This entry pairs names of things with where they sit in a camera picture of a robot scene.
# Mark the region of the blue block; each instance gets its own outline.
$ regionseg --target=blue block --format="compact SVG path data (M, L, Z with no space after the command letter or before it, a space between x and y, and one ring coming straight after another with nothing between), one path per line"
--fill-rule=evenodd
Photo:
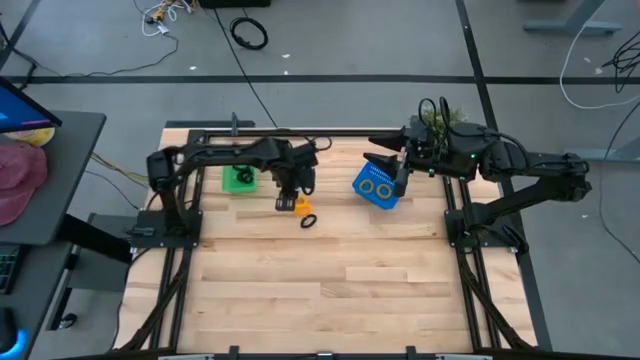
M372 163L367 162L353 181L353 190L379 207L389 210L393 209L398 203L398 197L393 195L393 185L393 179L389 175ZM383 199L378 196L378 193L381 193L384 197L391 196Z

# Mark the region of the green object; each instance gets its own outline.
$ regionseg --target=green object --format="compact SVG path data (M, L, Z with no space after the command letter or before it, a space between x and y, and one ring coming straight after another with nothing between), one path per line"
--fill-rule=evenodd
M253 192L256 190L256 168L249 166L253 180L245 184L238 181L238 173L240 171L233 168L233 166L225 166L222 168L222 191L231 194L241 194Z

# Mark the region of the floor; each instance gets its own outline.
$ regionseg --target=floor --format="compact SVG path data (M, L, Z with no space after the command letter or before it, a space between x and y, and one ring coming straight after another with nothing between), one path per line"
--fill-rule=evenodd
M156 4L137 2L144 8ZM526 19L567 16L578 1L464 1L486 77L481 79L489 95L484 103L480 94L485 81L480 86L474 82L478 68L474 72L465 43L460 3L274 0L269 8L248 9L268 30L269 45L261 52L237 53L247 74L258 76L256 91L280 126L400 126L415 113L419 99L443 95L474 122L491 124L492 109L499 129L530 150L606 147L634 104L592 111L572 107L557 77L573 38L522 30ZM62 74L137 67L157 61L175 46L170 39L141 34L141 16L131 0L4 0L0 12L10 36L16 31L18 49ZM240 14L220 10L225 26ZM635 0L605 2L595 19L619 22L624 29L577 42L566 74L568 83L580 83L567 86L574 101L618 102L640 91L630 85L615 94L606 80L612 70L597 74L638 31L638 16ZM49 109L105 113L108 120L96 151L138 172L144 172L144 158L157 148L168 120L226 120L236 112L258 126L271 126L242 82L218 24L201 11L179 12L168 27L180 40L179 49L157 66L63 81L38 70L37 84L26 92ZM247 39L259 41L250 30L243 31ZM12 55L0 74L19 77L27 69ZM637 118L631 117L614 147L640 135ZM95 164L91 169L142 206L143 189ZM632 215L640 200L634 191L640 180L635 165L610 163L602 169L594 163L589 175L594 190L584 201L541 204L523 211L522 217L553 348L640 356L640 266L603 230L598 216L601 174L607 224L640 251L635 236L640 223ZM514 179L516 188L530 183ZM115 190L91 175L80 184L70 212L80 217L91 212L134 214ZM43 333L32 358L106 350L119 298L76 293L69 305L80 316L76 327Z

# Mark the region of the pink hat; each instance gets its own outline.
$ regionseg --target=pink hat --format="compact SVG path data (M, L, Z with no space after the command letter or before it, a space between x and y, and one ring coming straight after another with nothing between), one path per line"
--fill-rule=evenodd
M47 157L26 143L0 145L0 226L16 220L47 178Z

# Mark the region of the keyboard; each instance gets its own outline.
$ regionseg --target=keyboard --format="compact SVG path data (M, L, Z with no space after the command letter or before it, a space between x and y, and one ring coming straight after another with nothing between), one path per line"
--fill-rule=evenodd
M0 295L8 295L16 280L26 247L0 244Z

